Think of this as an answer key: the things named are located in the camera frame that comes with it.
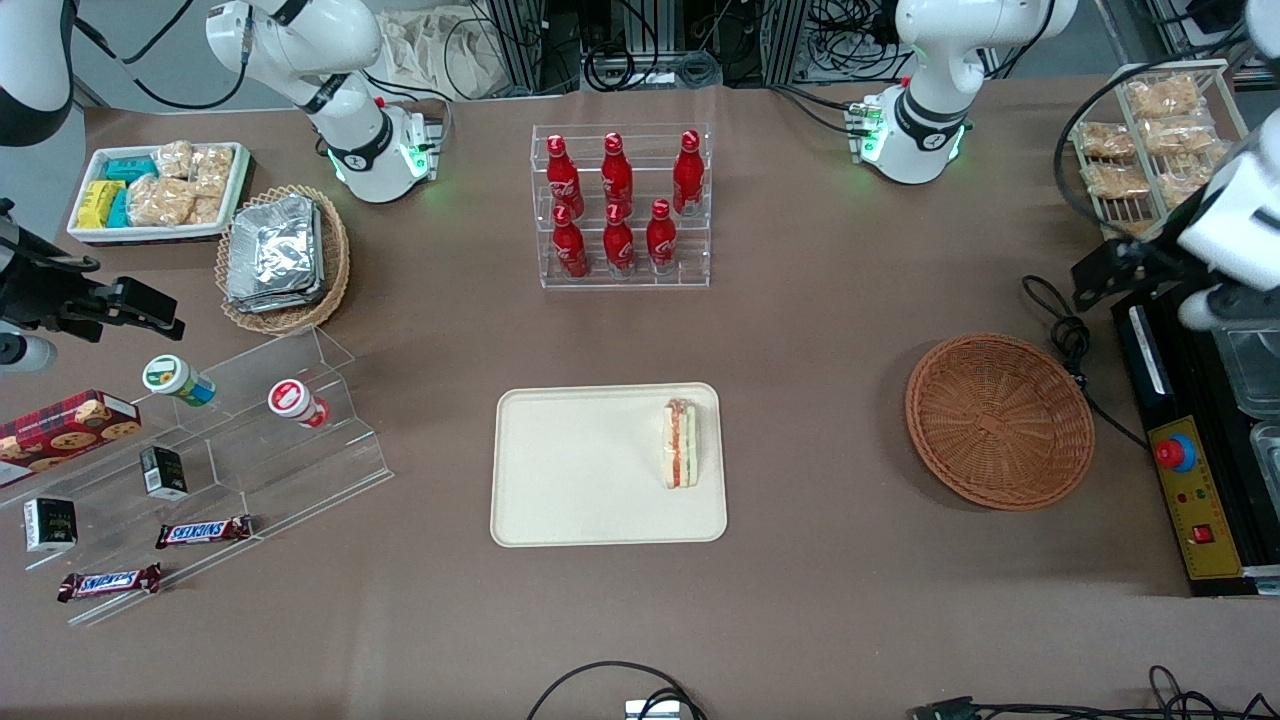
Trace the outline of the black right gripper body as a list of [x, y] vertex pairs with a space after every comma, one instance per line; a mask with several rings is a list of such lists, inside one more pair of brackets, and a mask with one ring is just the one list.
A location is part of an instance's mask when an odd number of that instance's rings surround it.
[[78, 331], [76, 304], [91, 295], [88, 273], [100, 269], [90, 256], [74, 258], [56, 245], [22, 228], [13, 218], [15, 204], [1, 201], [3, 322], [24, 331]]

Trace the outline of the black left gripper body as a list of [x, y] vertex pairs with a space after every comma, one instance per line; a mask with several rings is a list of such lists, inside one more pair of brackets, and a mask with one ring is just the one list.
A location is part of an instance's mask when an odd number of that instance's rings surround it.
[[1156, 291], [1185, 283], [1203, 288], [1213, 279], [1210, 265], [1179, 243], [1181, 232], [1189, 224], [1189, 217], [1169, 215], [1149, 241], [1149, 278]]

